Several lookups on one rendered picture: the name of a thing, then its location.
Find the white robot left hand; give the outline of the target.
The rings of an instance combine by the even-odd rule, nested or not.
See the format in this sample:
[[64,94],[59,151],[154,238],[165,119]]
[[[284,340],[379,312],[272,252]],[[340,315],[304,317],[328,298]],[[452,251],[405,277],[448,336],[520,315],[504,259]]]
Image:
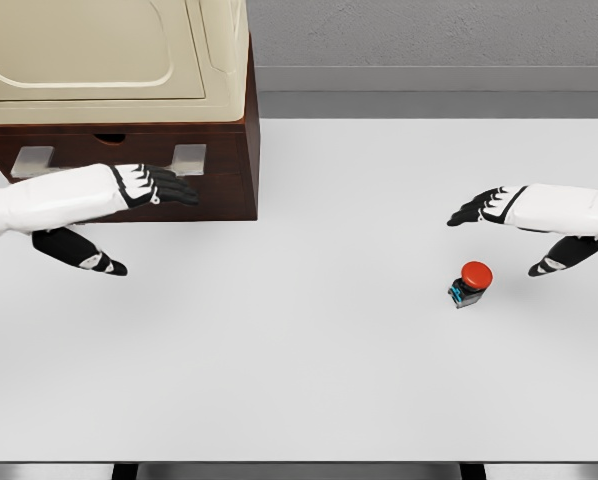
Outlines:
[[44,175],[23,184],[24,215],[33,247],[64,264],[113,276],[125,265],[112,259],[71,224],[98,219],[148,204],[194,206],[199,195],[175,173],[148,164],[95,164]]

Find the brown wooden cabinet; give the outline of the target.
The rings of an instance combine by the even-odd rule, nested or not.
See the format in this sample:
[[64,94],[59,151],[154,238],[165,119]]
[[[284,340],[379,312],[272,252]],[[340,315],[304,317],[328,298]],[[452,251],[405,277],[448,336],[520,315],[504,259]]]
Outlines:
[[[251,44],[237,45],[237,70],[221,72],[211,64],[207,43],[196,33],[176,40],[175,57],[193,66],[204,88],[235,80],[226,106],[203,99],[58,100],[0,102],[0,135],[87,135],[119,143],[130,134],[233,135],[239,171],[204,172],[204,144],[177,145],[164,168],[199,194],[196,206],[148,204],[102,217],[103,222],[240,221],[257,217],[260,129]],[[12,183],[79,167],[53,167],[52,146],[24,146],[8,175]]]

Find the red push-button switch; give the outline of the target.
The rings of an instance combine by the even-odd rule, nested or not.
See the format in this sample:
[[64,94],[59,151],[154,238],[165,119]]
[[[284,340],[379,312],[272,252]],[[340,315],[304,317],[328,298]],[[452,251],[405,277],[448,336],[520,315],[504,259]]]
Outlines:
[[479,261],[469,261],[460,270],[460,276],[453,280],[447,293],[457,309],[477,303],[493,281],[492,270]]

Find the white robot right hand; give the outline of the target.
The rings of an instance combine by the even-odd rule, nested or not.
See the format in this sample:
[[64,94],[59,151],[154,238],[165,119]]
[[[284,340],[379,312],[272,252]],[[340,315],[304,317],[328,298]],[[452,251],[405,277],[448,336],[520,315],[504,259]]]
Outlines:
[[486,190],[455,211],[447,225],[490,222],[563,236],[531,266],[539,277],[572,268],[598,252],[598,190],[548,184]]

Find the cream plastic appliance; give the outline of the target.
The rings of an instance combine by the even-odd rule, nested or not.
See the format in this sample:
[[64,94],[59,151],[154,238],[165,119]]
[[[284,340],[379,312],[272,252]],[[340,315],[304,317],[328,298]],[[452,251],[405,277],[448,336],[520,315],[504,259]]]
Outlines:
[[226,106],[235,80],[204,88],[176,59],[203,37],[212,66],[237,70],[245,0],[0,0],[0,102],[203,99]]

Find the brown wooden cabinet drawer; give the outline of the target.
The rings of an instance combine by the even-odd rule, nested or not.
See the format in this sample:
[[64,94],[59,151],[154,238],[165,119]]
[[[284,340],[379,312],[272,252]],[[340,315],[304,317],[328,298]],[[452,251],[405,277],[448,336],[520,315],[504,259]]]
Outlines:
[[0,135],[0,170],[8,175],[24,146],[52,146],[53,167],[79,167],[94,163],[110,165],[145,163],[166,167],[172,163],[177,145],[204,144],[207,174],[239,171],[233,135],[130,134],[119,143],[104,142],[87,135]]

